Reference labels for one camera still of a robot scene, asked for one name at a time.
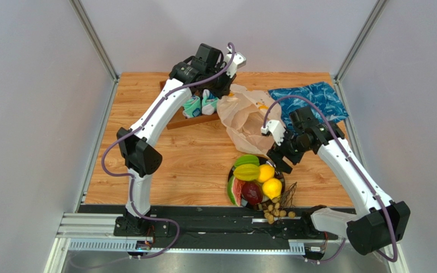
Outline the yellow fake lemon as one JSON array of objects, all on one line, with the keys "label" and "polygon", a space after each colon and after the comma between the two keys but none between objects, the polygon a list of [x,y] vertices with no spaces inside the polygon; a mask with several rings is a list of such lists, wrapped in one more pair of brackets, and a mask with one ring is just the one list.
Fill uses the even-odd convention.
[{"label": "yellow fake lemon", "polygon": [[260,165],[258,169],[259,169],[259,175],[256,180],[259,183],[265,183],[268,180],[274,178],[275,176],[275,168],[269,164]]}]

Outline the yellow fake pear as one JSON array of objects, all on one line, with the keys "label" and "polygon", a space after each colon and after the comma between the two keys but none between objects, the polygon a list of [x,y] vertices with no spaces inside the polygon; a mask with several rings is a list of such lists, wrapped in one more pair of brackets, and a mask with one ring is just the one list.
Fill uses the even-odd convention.
[{"label": "yellow fake pear", "polygon": [[282,191],[282,182],[276,178],[271,178],[262,184],[262,191],[271,200],[279,197]]}]

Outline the yellow fake banana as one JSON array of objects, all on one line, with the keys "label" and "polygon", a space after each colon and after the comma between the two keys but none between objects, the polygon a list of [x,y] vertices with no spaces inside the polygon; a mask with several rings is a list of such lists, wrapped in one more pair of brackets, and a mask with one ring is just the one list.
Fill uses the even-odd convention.
[{"label": "yellow fake banana", "polygon": [[255,164],[243,164],[236,167],[233,171],[235,178],[242,181],[254,181],[259,178],[259,166]]}]

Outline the translucent white plastic bag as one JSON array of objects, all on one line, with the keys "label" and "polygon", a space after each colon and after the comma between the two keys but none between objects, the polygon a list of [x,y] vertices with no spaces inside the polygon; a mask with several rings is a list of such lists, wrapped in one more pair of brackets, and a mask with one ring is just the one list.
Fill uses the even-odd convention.
[{"label": "translucent white plastic bag", "polygon": [[272,147],[272,137],[263,136],[261,127],[274,100],[267,91],[247,90],[233,84],[228,96],[218,100],[217,113],[236,150],[265,156]]}]

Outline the dark red fake apple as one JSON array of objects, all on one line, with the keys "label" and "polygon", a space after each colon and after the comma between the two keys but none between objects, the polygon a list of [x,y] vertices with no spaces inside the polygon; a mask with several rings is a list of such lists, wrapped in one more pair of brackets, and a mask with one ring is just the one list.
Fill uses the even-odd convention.
[{"label": "dark red fake apple", "polygon": [[253,182],[246,182],[241,189],[241,194],[250,205],[260,204],[263,200],[261,187]]}]

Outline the fake watermelon slice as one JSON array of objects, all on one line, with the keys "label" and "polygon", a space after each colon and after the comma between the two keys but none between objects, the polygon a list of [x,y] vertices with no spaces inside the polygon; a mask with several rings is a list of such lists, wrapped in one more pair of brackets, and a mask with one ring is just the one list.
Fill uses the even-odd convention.
[{"label": "fake watermelon slice", "polygon": [[234,175],[228,180],[227,194],[231,203],[235,206],[242,206],[242,188],[245,183],[245,181],[237,179]]}]

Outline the brown fake grapes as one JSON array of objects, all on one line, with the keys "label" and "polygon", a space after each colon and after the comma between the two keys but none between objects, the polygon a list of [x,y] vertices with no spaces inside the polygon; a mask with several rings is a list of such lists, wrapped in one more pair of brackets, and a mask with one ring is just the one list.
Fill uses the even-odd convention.
[{"label": "brown fake grapes", "polygon": [[271,203],[263,209],[263,216],[269,225],[281,222],[284,218],[294,219],[297,214],[294,212],[294,194],[297,183],[290,185],[278,197],[271,200]]}]

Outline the green fake starfruit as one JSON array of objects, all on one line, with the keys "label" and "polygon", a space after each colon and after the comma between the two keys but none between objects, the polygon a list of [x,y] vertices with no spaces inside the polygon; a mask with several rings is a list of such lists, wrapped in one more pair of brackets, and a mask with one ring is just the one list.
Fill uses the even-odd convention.
[{"label": "green fake starfruit", "polygon": [[234,167],[237,168],[245,164],[259,166],[260,165],[259,157],[251,154],[242,155],[234,162]]}]

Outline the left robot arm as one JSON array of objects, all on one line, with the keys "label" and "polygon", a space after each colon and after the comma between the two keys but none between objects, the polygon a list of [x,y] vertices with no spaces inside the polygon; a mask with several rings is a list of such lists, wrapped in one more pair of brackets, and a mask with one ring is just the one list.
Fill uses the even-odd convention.
[{"label": "left robot arm", "polygon": [[157,222],[150,217],[150,192],[153,174],[163,156],[155,149],[158,139],[172,117],[198,91],[208,90],[216,98],[230,93],[237,70],[246,57],[232,43],[228,53],[200,44],[195,55],[173,66],[158,97],[129,129],[117,132],[119,150],[129,176],[129,197],[123,216],[116,219],[117,236],[144,236]]}]

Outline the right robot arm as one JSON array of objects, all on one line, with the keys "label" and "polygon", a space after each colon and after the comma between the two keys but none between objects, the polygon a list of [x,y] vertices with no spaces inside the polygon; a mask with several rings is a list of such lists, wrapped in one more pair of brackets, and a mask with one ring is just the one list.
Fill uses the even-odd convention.
[{"label": "right robot arm", "polygon": [[312,151],[327,164],[353,202],[355,213],[333,210],[324,205],[303,211],[302,232],[316,237],[323,231],[344,237],[361,255],[380,252],[395,246],[405,233],[411,210],[403,202],[395,202],[367,173],[352,152],[343,132],[333,122],[321,123],[306,106],[290,114],[293,130],[281,121],[264,121],[261,133],[272,136],[274,143],[267,152],[279,171],[291,173],[292,164]]}]

